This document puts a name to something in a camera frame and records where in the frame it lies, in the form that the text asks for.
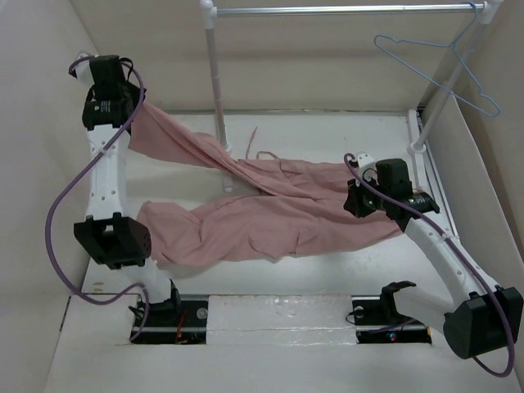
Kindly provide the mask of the pink trousers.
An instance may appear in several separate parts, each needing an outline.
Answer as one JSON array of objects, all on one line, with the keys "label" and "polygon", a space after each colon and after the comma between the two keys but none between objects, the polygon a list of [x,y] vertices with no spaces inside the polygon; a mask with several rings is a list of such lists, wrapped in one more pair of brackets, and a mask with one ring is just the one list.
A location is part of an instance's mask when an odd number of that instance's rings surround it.
[{"label": "pink trousers", "polygon": [[350,172],[342,163],[234,159],[216,137],[187,129],[151,104],[134,119],[129,147],[155,160],[217,169],[256,189],[193,210],[145,202],[138,221],[151,234],[159,264],[200,267],[355,251],[400,234],[383,213],[358,219],[345,211]]}]

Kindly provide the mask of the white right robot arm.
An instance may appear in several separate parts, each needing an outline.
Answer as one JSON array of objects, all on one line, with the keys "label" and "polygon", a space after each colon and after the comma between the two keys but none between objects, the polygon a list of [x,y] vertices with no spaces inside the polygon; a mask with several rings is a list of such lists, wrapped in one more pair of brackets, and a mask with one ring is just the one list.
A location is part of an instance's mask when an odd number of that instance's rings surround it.
[{"label": "white right robot arm", "polygon": [[506,348],[514,362],[521,293],[502,287],[471,257],[444,226],[436,201],[414,188],[404,160],[347,153],[344,162],[352,174],[345,210],[359,219],[385,214],[427,257],[451,296],[446,302],[414,282],[392,282],[382,288],[381,317],[390,323],[410,317],[436,329],[461,359]]}]

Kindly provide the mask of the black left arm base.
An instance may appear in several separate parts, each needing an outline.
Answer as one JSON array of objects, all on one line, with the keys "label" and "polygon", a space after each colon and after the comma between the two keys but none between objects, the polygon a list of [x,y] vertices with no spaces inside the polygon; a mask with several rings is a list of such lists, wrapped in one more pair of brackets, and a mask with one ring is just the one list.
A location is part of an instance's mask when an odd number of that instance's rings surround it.
[{"label": "black left arm base", "polygon": [[130,341],[135,345],[204,345],[206,343],[209,301],[207,298],[182,299],[178,311],[151,311],[144,328],[142,303],[129,307],[134,315]]}]

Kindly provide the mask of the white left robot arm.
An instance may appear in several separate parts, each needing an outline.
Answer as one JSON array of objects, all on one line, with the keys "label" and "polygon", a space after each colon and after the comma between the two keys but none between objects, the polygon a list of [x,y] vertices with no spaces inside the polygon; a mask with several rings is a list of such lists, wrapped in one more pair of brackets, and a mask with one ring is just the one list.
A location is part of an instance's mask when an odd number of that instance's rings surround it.
[{"label": "white left robot arm", "polygon": [[178,290],[152,259],[151,235],[130,215],[127,201],[126,154],[145,90],[130,82],[133,66],[127,58],[94,56],[86,64],[93,84],[82,121],[94,164],[88,171],[86,217],[74,225],[75,238],[95,263],[142,283],[154,315],[164,324],[174,324],[183,312]]}]

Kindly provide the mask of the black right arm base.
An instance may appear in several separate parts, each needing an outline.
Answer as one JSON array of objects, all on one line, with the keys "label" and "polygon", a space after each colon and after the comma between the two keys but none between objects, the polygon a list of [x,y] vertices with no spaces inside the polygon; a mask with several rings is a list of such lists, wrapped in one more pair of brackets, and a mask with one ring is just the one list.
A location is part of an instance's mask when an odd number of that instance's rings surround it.
[{"label": "black right arm base", "polygon": [[398,312],[394,294],[416,287],[413,282],[391,282],[377,296],[352,298],[346,322],[356,329],[358,344],[428,344],[432,343],[428,327]]}]

